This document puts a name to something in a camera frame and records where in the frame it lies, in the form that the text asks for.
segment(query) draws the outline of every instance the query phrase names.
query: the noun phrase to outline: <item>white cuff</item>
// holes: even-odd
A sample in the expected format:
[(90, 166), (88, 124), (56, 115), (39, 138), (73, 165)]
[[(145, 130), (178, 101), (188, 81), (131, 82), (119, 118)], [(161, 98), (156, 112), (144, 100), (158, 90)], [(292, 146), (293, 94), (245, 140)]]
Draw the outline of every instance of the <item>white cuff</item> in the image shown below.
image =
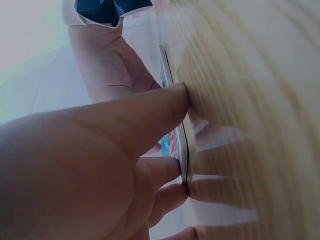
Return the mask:
[(99, 23), (92, 21), (77, 13), (75, 8), (76, 0), (62, 0), (62, 21), (65, 25), (100, 25), (111, 29), (117, 29), (123, 22), (124, 18), (120, 17), (116, 26), (112, 26), (111, 23)]

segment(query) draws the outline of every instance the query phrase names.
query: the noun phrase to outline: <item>stack of cards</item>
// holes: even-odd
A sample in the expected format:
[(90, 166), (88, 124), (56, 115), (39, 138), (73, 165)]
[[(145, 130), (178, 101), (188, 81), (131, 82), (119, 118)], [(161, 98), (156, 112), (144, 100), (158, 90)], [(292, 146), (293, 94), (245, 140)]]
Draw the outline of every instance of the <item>stack of cards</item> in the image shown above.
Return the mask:
[[(165, 88), (174, 82), (172, 80), (165, 46), (160, 45), (159, 47), (161, 54), (161, 79), (163, 87)], [(178, 181), (186, 184), (188, 170), (188, 145), (184, 125), (182, 123), (162, 138), (161, 149), (163, 156), (174, 157), (179, 160), (182, 178), (180, 178)]]

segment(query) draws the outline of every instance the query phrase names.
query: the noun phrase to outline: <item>wooden surface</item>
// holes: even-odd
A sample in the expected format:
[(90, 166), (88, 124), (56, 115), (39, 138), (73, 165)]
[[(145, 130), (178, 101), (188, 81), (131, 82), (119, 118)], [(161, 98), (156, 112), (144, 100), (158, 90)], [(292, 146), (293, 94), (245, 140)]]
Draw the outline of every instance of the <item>wooden surface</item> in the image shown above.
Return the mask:
[(202, 240), (320, 239), (320, 1), (161, 6), (193, 109), (186, 224)]

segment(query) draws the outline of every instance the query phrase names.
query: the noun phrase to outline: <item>skin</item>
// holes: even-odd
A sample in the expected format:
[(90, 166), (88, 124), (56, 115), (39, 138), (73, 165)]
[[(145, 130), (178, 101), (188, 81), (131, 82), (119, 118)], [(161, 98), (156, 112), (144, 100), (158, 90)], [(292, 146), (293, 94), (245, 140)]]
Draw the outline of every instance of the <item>skin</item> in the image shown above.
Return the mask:
[[(160, 89), (138, 54), (117, 29), (100, 25), (72, 25), (69, 39), (81, 77), (93, 103)], [(156, 143), (146, 154), (161, 150)]]
[[(183, 84), (0, 126), (1, 239), (148, 240), (187, 199), (171, 157), (140, 157), (185, 117)], [(195, 240), (185, 229), (167, 240)]]

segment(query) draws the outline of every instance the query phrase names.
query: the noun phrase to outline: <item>finger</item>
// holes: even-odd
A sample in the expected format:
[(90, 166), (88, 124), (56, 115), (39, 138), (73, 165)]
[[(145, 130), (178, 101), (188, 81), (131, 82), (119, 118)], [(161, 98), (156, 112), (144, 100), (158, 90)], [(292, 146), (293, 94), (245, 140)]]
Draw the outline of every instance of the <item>finger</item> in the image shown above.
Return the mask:
[(155, 191), (181, 174), (179, 160), (174, 157), (141, 157), (139, 161), (142, 161), (151, 171)]
[(161, 150), (161, 144), (156, 143), (149, 151), (147, 151), (145, 154), (155, 154)]
[(132, 94), (132, 81), (124, 63), (118, 54), (108, 47), (91, 55), (78, 50), (75, 59), (94, 103)]
[(255, 222), (229, 226), (195, 226), (196, 234), (201, 240), (247, 240), (263, 239), (259, 237), (259, 225)]
[(161, 88), (135, 50), (127, 43), (124, 46), (118, 52), (132, 80), (132, 91), (140, 93)]
[(187, 190), (181, 184), (171, 184), (159, 189), (154, 198), (148, 220), (149, 228), (155, 226), (167, 213), (180, 207), (188, 198)]
[(137, 161), (182, 122), (188, 107), (189, 95), (181, 83), (59, 113), (87, 131), (112, 141)]
[(197, 240), (197, 233), (194, 227), (189, 226), (186, 229), (184, 229), (183, 231), (163, 238), (162, 240)]
[(132, 80), (117, 48), (126, 48), (122, 28), (70, 26), (76, 63), (91, 100), (101, 103), (132, 94)]

